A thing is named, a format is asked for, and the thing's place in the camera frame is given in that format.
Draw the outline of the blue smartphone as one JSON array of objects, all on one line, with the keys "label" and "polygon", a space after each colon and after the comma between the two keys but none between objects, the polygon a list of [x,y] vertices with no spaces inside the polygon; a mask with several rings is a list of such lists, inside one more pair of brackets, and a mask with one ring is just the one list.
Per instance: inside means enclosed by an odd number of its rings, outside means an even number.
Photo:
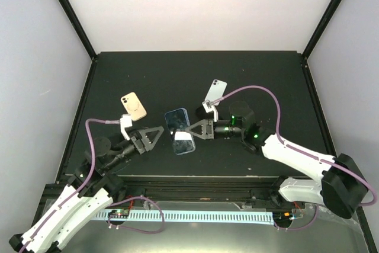
[{"label": "blue smartphone", "polygon": [[168,111],[165,122],[172,141],[174,154],[184,155],[195,151],[195,142],[191,134],[185,131],[190,126],[190,120],[185,108]]}]

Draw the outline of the white smartphone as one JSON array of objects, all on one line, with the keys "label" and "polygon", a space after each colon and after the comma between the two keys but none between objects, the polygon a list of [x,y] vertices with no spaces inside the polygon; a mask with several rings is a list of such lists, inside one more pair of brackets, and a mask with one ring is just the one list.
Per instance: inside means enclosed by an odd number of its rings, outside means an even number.
[{"label": "white smartphone", "polygon": [[211,83],[211,86],[205,96],[205,101],[215,101],[221,98],[226,90],[227,83],[218,79],[214,79]]}]

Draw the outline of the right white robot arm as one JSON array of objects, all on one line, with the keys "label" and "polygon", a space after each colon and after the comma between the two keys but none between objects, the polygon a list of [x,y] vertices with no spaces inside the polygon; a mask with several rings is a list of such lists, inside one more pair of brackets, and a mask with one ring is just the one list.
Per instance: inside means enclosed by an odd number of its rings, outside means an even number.
[{"label": "right white robot arm", "polygon": [[212,118],[200,120],[185,131],[202,140],[239,137],[252,153],[280,162],[306,176],[305,179],[280,178],[269,192],[275,207],[302,201],[319,204],[335,215],[350,219],[369,191],[368,184],[355,161],[344,153],[339,156],[312,151],[282,139],[270,129],[259,126],[253,110],[243,101],[229,107],[230,118],[219,119],[215,107],[203,107]]}]

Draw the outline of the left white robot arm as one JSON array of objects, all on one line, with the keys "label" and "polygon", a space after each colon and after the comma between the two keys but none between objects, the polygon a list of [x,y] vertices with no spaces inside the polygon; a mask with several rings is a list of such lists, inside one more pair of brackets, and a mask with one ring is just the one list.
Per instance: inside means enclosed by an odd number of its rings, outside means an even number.
[{"label": "left white robot arm", "polygon": [[162,126],[125,132],[127,139],[115,145],[106,137],[93,139],[85,122],[89,140],[89,159],[68,180],[60,196],[25,233],[15,234],[9,244],[16,252],[61,252],[71,238],[99,211],[126,201],[127,186],[113,172],[134,155],[153,150]]}]

